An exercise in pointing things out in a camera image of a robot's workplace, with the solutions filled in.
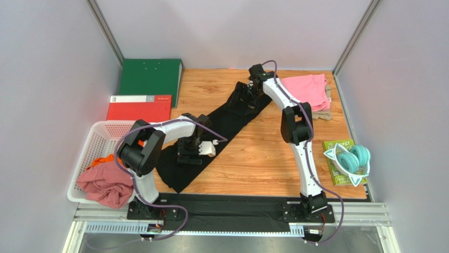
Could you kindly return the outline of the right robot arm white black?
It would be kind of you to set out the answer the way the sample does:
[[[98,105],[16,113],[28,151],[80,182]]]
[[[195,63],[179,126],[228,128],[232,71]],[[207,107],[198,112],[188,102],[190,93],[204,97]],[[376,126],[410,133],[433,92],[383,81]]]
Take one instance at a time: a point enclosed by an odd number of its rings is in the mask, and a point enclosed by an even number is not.
[[[249,68],[249,83],[238,82],[229,101],[228,110],[240,115],[252,112],[268,96],[281,109],[280,132],[292,149],[301,184],[301,205],[305,213],[327,207],[327,198],[317,177],[311,141],[314,137],[309,103],[295,99],[282,85],[274,71],[265,71],[262,64]]]

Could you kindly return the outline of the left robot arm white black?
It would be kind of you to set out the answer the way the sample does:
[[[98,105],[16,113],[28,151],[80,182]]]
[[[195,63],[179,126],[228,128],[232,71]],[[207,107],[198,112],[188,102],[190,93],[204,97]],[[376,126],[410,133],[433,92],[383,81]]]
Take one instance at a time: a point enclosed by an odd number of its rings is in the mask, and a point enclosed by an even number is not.
[[[204,123],[186,115],[156,123],[135,121],[131,130],[119,139],[114,148],[114,161],[119,169],[130,176],[136,197],[145,205],[164,208],[154,203],[159,197],[154,169],[163,145],[173,140],[192,138],[198,130],[213,133],[221,141],[226,140]]]

